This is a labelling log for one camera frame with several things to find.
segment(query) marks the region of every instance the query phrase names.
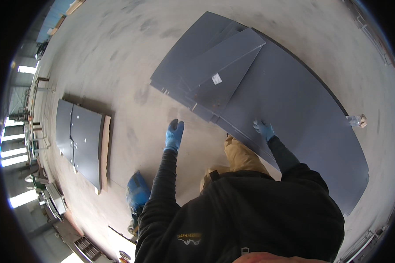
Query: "warehouse window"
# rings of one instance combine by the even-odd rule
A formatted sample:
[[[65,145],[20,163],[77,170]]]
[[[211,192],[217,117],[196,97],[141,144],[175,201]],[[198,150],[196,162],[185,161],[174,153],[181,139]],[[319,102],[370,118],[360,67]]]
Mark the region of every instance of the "warehouse window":
[[[81,260],[75,253],[72,253],[61,263],[83,263],[83,260]]]
[[[15,197],[9,198],[12,208],[18,208],[23,204],[27,204],[31,201],[38,199],[38,193],[35,189],[29,190],[22,194],[18,194]]]
[[[26,147],[19,148],[19,149],[14,149],[14,150],[10,150],[10,151],[2,151],[0,153],[0,156],[2,158],[6,158],[6,157],[9,157],[9,156],[20,155],[20,154],[24,154],[24,153],[26,153]]]
[[[2,142],[6,140],[14,140],[14,139],[22,139],[25,138],[25,134],[16,134],[16,135],[9,135],[9,136],[3,136],[2,137]]]
[[[37,68],[33,68],[31,66],[19,66],[18,72],[35,74],[35,72],[37,72]]]
[[[5,127],[9,127],[9,126],[17,126],[17,125],[22,125],[23,122],[15,122],[14,119],[9,119],[9,117],[6,118],[5,121]]]
[[[28,155],[22,155],[18,157],[13,157],[10,159],[2,160],[2,167],[14,165],[20,162],[26,162],[28,160]]]

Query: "gray metal sheet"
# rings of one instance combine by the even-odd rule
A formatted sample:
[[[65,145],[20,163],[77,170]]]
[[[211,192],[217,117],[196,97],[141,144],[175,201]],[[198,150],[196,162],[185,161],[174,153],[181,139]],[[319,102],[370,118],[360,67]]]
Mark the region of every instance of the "gray metal sheet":
[[[72,103],[62,99],[58,100],[56,114],[56,145],[60,150],[64,145],[70,144],[70,121],[72,119],[72,109]]]
[[[211,12],[204,13],[177,41],[161,61],[151,80],[159,87],[171,90],[179,84],[179,69],[211,48],[208,43],[220,34],[232,20]]]
[[[92,159],[79,148],[74,148],[75,167],[96,188],[101,189],[101,177],[99,173],[99,160]]]
[[[232,37],[233,35],[237,34],[240,31],[243,31],[244,29],[246,29],[247,27],[237,23],[236,21],[232,21],[228,26],[226,26],[226,28],[224,28],[222,30],[221,33],[216,34],[211,41],[209,41],[208,43],[208,50],[218,44],[220,44],[222,41],[224,41],[225,39]]]
[[[99,159],[104,116],[77,105],[73,106],[70,136],[74,148],[83,152],[91,160]]]
[[[199,105],[219,116],[253,63],[260,48],[253,50],[219,71],[218,75],[222,79],[221,83],[215,85],[210,78],[202,83],[199,88],[187,93],[186,97],[193,99]]]
[[[61,144],[58,148],[71,165],[74,166],[73,142],[69,144]]]
[[[345,114],[327,87],[293,56],[266,39],[217,124],[245,138],[276,166],[253,120],[271,123],[296,157],[319,172],[343,213],[349,214],[369,181],[366,159]]]
[[[179,70],[179,74],[190,90],[200,88],[201,84],[211,80],[216,73],[231,64],[235,65],[238,59],[264,44],[265,41],[253,29],[245,29],[193,58]]]

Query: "blue wall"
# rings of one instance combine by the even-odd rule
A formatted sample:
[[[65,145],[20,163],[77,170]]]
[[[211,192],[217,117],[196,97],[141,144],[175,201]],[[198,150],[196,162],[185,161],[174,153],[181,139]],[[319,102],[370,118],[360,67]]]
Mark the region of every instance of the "blue wall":
[[[61,15],[66,14],[67,9],[70,7],[70,4],[73,3],[73,1],[74,0],[54,1],[39,31],[37,42],[42,42],[50,38],[50,36],[47,34],[48,29],[54,28],[56,26],[58,20],[61,18]]]

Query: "label sticker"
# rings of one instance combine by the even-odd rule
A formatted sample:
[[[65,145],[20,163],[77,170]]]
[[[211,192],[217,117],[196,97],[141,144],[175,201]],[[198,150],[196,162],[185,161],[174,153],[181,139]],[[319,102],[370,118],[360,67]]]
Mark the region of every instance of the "label sticker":
[[[218,73],[216,73],[214,76],[212,76],[212,81],[214,82],[215,85],[222,82],[221,77],[219,76]]]

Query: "blue glove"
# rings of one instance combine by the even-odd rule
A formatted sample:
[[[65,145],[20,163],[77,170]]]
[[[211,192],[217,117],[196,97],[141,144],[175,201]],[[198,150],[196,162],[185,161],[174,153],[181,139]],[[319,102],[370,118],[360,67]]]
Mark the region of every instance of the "blue glove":
[[[264,139],[266,139],[266,142],[269,142],[269,140],[275,135],[271,124],[266,125],[262,120],[255,120],[253,123],[253,128],[255,128],[257,133],[260,133]]]
[[[165,148],[173,151],[179,151],[181,137],[183,136],[184,122],[179,122],[179,119],[173,119],[167,129],[165,138]]]

